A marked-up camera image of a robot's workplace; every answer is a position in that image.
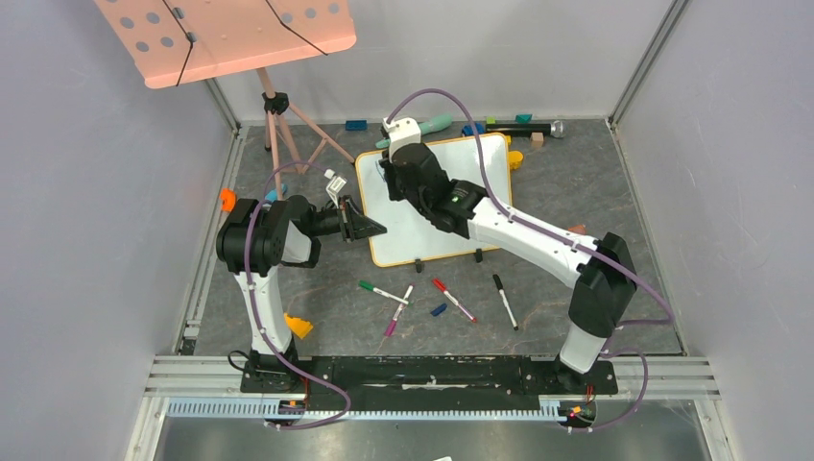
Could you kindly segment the yellow framed whiteboard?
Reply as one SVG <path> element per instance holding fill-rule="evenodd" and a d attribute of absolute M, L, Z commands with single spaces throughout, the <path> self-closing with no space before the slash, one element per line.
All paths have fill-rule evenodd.
<path fill-rule="evenodd" d="M 467 238 L 467 215 L 474 212 L 476 200 L 466 193 L 474 186 L 484 185 L 485 171 L 492 192 L 505 205 L 512 203 L 512 185 L 507 154 L 510 141 L 499 133 L 480 136 L 485 166 L 480 166 L 476 141 L 472 136 L 430 142 L 442 169 L 453 182 L 447 194 L 431 205 L 437 216 L 431 222 L 419 204 L 406 200 L 391 201 L 384 170 L 379 165 L 380 151 L 360 155 L 355 162 L 362 209 L 365 215 L 385 226 L 387 232 L 370 239 L 371 258 L 381 268 L 412 264 L 478 250 L 493 250 L 493 245 Z"/>

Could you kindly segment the blue marker cap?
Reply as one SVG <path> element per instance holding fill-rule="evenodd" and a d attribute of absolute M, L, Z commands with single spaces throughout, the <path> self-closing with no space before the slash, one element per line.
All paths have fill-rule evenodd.
<path fill-rule="evenodd" d="M 442 304 L 440 304 L 438 307 L 436 307 L 436 308 L 432 309 L 432 310 L 430 311 L 430 314 L 431 314 L 433 317 L 438 317 L 438 316 L 440 316 L 440 315 L 441 315 L 443 312 L 445 312 L 445 311 L 446 311 L 446 309 L 447 309 L 447 304 L 446 304 L 446 303 L 442 303 Z"/>

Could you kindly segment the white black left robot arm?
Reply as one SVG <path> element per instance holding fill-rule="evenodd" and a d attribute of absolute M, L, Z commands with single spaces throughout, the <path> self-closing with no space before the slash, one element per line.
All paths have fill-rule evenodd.
<path fill-rule="evenodd" d="M 279 268 L 315 267 L 322 236 L 337 234 L 353 242 L 386 232 L 348 195 L 321 208 L 301 195 L 265 204 L 246 198 L 234 202 L 217 234 L 216 254 L 239 283 L 250 316 L 247 375 L 263 376 L 283 392 L 301 379 L 281 301 Z"/>

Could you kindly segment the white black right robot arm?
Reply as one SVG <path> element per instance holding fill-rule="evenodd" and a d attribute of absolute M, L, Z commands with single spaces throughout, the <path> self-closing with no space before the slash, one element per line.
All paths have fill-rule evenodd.
<path fill-rule="evenodd" d="M 489 197 L 485 187 L 451 180 L 424 143 L 383 153 L 379 161 L 391 200 L 406 201 L 435 229 L 517 255 L 572 289 L 569 331 L 554 367 L 557 384 L 578 392 L 627 309 L 636 285 L 627 242 L 609 232 L 569 236 Z"/>

